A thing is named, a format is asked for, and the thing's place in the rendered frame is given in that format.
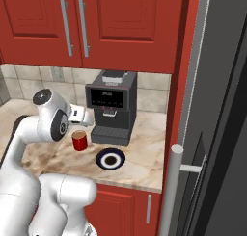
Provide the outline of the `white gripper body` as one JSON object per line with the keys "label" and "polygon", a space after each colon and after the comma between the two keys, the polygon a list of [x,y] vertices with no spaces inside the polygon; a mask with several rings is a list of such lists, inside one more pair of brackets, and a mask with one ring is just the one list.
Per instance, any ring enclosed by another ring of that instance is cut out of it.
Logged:
{"label": "white gripper body", "polygon": [[83,125],[87,127],[87,126],[92,126],[93,124],[94,124],[94,114],[89,109],[86,109],[83,117]]}

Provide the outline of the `red coffee mug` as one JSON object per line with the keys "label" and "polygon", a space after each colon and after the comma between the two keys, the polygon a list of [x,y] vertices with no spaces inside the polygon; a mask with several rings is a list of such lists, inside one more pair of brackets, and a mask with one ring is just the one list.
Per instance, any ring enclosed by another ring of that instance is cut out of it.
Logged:
{"label": "red coffee mug", "polygon": [[83,151],[88,147],[87,134],[83,130],[74,131],[71,135],[73,148],[76,151]]}

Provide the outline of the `dark grey coffee machine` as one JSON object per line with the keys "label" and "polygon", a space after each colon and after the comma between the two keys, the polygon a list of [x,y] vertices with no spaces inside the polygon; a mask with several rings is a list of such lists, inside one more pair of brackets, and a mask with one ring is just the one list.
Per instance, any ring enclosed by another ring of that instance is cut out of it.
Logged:
{"label": "dark grey coffee machine", "polygon": [[94,110],[91,140],[128,146],[137,113],[136,72],[103,70],[85,86],[87,107]]}

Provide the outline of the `blue rimmed white saucer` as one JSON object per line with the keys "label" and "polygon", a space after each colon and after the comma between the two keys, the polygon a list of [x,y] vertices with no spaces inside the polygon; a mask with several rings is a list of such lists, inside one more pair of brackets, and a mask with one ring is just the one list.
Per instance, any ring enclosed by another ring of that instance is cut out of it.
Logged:
{"label": "blue rimmed white saucer", "polygon": [[117,148],[104,148],[96,156],[96,164],[104,170],[116,170],[124,162],[125,155]]}

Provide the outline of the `dark grey fridge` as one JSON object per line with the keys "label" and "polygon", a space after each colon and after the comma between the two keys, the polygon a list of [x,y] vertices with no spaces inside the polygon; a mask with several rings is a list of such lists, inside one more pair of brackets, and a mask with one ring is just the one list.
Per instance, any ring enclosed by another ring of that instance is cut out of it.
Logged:
{"label": "dark grey fridge", "polygon": [[169,236],[247,236],[247,0],[200,0]]}

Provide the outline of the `red tall side panel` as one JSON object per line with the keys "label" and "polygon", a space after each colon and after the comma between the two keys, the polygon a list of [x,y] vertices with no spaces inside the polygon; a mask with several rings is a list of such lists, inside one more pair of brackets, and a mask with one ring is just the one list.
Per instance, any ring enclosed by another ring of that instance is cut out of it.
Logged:
{"label": "red tall side panel", "polygon": [[187,69],[189,67],[199,1],[200,0],[182,0],[176,64],[174,73],[171,76],[171,86],[168,101],[162,193],[159,203],[160,207],[155,236],[160,236],[162,229],[161,221],[164,206],[164,195],[166,191],[166,180],[170,161],[170,149],[173,144],[176,144],[178,142],[179,122],[182,112]]}

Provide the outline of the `red base cupboard door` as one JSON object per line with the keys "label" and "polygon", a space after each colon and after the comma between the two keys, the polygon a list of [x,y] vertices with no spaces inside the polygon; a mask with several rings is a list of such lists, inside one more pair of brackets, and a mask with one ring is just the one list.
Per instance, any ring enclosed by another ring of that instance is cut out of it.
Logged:
{"label": "red base cupboard door", "polygon": [[[150,223],[146,224],[151,194]],[[160,194],[98,184],[96,200],[85,208],[98,236],[155,236]]]}

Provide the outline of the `grey wall socket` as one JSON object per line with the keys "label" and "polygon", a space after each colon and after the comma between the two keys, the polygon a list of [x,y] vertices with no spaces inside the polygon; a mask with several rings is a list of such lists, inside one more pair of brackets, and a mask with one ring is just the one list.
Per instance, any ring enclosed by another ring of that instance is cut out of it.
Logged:
{"label": "grey wall socket", "polygon": [[55,82],[64,82],[64,72],[61,67],[53,66],[51,68],[51,73]]}

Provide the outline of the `red wall cupboard door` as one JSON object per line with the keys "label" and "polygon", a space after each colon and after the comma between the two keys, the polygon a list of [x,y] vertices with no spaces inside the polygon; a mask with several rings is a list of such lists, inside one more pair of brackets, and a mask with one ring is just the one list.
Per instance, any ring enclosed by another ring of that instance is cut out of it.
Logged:
{"label": "red wall cupboard door", "polygon": [[69,57],[60,0],[0,0],[4,64],[81,67],[75,0],[66,0],[73,56]]}
{"label": "red wall cupboard door", "polygon": [[[78,0],[75,0],[79,11]],[[84,0],[86,68],[174,72],[182,0]],[[78,16],[81,30],[80,12]]]}

